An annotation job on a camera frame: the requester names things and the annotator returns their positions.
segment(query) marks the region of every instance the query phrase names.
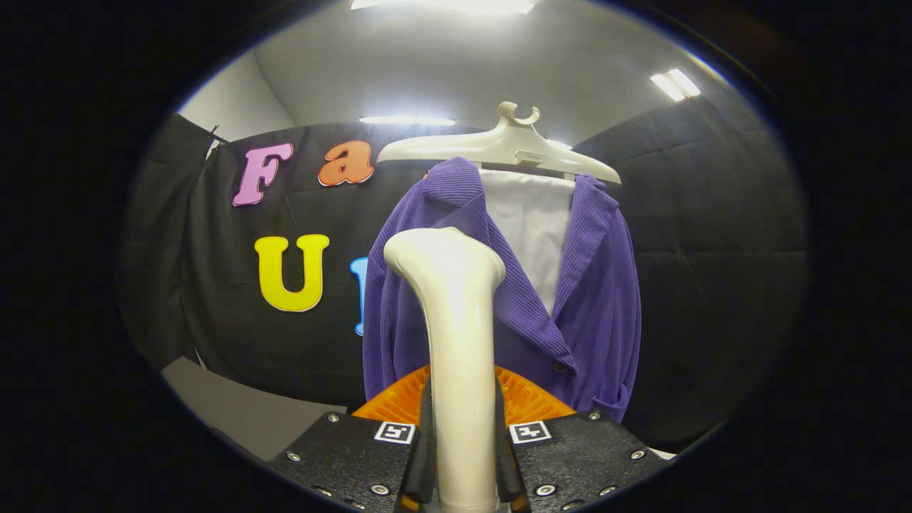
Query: jacket lapel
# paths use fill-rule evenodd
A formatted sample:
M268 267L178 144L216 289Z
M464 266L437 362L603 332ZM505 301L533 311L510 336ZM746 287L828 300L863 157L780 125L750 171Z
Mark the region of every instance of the jacket lapel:
M573 291L592 265L593 257L605 238L608 223L617 212L617 200L607 187L588 174L576 176L570 205L570 226L554 295L554 318L567 306Z
M494 293L494 315L539 351L575 372L576 365L564 335L544 309L516 255L487 213L478 167L462 158L450 159L431 168L421 183L426 197L453 207L432 227L455 226L493 249L503 260L507 272Z

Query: fluorescent light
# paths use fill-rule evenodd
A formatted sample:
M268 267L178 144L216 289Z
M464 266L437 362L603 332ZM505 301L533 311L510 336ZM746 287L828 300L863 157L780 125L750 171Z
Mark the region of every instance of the fluorescent light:
M399 123L406 125L455 125L456 120L444 118L425 118L421 116L368 116L361 118L362 123Z
M668 73L660 73L649 77L649 79L675 101L681 101L700 94L700 88L681 73L680 69L675 68Z
M573 146L571 146L571 145L569 145L569 144L567 144L567 143L565 143L565 142L552 141L552 140L550 140L550 139L548 140L548 142L550 142L550 143L553 144L554 146L557 146L558 148L563 148L563 149L565 149L565 150L570 150L570 149L573 148Z
M671 99L675 101L681 101L684 99L684 95L681 94L678 86L676 86L675 83L665 75L653 75L652 77L649 77L649 79L652 80L652 82L656 84L659 89L665 91L665 94L669 95Z
M678 84L678 87L684 89L684 92L688 96L697 96L700 94L700 90L697 88L696 84L685 77L684 74L681 73L680 69L672 69L668 72L668 74L671 76L671 79L674 80L676 84Z
M529 11L535 7L535 4L526 0L354 0L351 3L351 10L390 4L438 5L475 13L519 13L522 15L529 14Z

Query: black cloth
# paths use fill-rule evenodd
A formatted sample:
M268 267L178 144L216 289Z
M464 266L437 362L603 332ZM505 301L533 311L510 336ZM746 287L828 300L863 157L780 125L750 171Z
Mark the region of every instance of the black cloth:
M156 368L197 361L181 310L180 252L187 198L212 144L172 114L133 179L116 271L118 303L133 345Z
M574 147L614 167L642 306L623 425L678 452L762 383L809 284L804 199L775 133L714 91Z
M265 392L357 408L365 402L358 276L352 261L367 257L401 196L436 161L381 162L387 144L422 135L468 133L467 127L328 123L256 135L221 146L192 187L184 237L181 303L193 343L213 372ZM317 176L326 153L365 141L373 174L361 183L324 186ZM257 204L233 205L245 154L291 143L274 180L260 184ZM323 295L303 312L279 310L260 290L257 239L280 236L285 289L304 286L298 237L327 236Z

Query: yellow letter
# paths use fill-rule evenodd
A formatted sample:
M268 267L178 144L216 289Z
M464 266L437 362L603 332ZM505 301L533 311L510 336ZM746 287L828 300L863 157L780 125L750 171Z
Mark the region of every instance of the yellow letter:
M260 254L260 291L270 305L282 311L308 311L323 297L323 248L329 246L329 237L300 236L297 246L304 251L304 288L289 292L282 283L282 253L288 240L263 237L254 244Z

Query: plastic hanger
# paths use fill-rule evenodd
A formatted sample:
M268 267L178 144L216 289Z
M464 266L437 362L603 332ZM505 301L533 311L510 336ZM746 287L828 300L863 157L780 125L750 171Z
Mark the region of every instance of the plastic hanger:
M596 159L558 147L541 136L533 124L542 116L532 107L532 116L516 119L516 104L510 101L497 106L500 120L492 130L459 135L413 137L388 144L377 156L377 162L437 160L462 157L482 164L528 165L568 175L591 174L600 180L621 183L617 171Z

